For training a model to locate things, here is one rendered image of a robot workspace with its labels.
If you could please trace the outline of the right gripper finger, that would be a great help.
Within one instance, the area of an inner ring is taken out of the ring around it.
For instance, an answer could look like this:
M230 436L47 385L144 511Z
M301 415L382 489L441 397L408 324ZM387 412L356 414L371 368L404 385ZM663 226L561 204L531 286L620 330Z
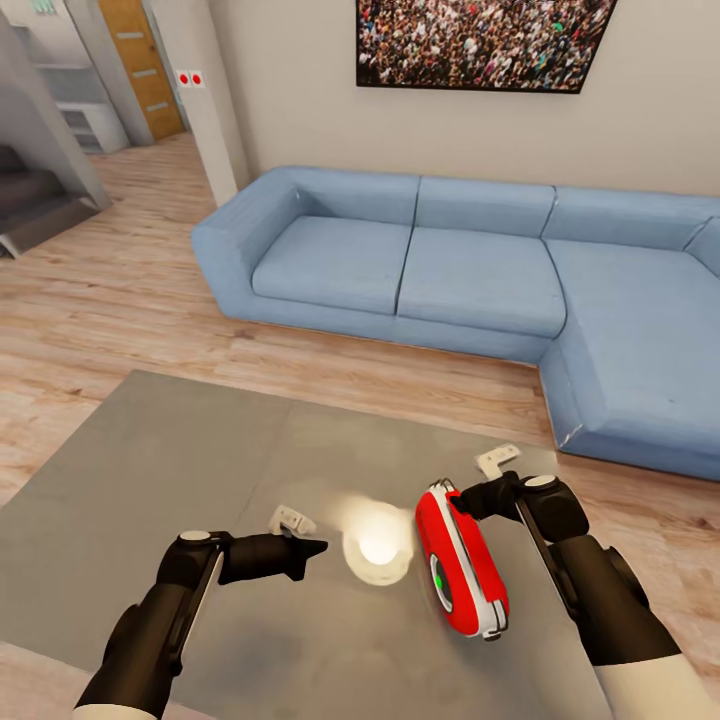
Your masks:
M449 497L450 502L455 506L455 509L461 514L464 515L465 513L469 513L468 506L466 506L466 500L464 500L464 496L462 496L462 493L459 496L452 496Z

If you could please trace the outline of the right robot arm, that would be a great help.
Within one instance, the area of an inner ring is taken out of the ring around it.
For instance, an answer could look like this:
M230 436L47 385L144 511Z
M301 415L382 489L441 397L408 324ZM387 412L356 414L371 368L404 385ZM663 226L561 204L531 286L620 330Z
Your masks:
M476 520L524 522L548 577L576 622L613 720L720 720L720 707L668 629L649 609L637 574L592 535L581 504L556 476L518 478L500 466L519 456L500 446L476 458L480 484L449 497Z

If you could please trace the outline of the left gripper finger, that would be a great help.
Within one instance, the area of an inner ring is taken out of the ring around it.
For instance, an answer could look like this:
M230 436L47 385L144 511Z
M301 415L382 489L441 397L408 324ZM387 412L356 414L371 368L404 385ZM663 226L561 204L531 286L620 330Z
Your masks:
M305 543L308 545L308 553L307 553L308 558L318 555L319 553L325 552L328 548L328 543L324 542L324 541L305 540Z

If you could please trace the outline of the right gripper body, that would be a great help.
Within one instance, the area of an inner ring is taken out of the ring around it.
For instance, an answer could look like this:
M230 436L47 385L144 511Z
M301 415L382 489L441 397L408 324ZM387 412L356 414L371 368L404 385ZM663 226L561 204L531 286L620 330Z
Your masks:
M486 482L486 484L476 484L472 488L466 488L462 492L466 506L468 506L471 517L476 520L484 520L493 514L500 514L510 518L500 504L500 492L508 482L516 482L518 475L514 470L504 472L502 478Z

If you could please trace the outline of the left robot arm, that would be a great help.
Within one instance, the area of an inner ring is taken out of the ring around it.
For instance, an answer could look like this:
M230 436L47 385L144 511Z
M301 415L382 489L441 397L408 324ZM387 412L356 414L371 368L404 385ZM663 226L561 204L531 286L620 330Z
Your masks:
M124 612L67 720L161 720L216 584L285 573L304 579L307 557L328 543L304 540L316 531L306 516L279 505L271 533L233 538L227 531L188 531L167 549L142 604ZM302 538L301 538L302 537ZM304 539L303 539L304 538Z

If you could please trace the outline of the radio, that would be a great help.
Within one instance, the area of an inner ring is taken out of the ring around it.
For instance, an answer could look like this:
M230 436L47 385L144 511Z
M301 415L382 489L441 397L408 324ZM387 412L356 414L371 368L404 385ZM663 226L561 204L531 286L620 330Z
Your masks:
M430 484L416 521L448 621L461 634L483 634L490 642L508 629L509 598L475 520L450 502L460 494L445 479Z

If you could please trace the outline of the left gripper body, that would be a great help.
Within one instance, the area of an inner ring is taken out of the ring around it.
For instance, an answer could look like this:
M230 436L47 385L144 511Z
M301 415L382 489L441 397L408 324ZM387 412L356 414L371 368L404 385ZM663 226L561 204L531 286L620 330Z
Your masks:
M292 581L304 579L308 545L293 534L274 536L272 533L250 535L255 546L254 568L248 580L285 573Z

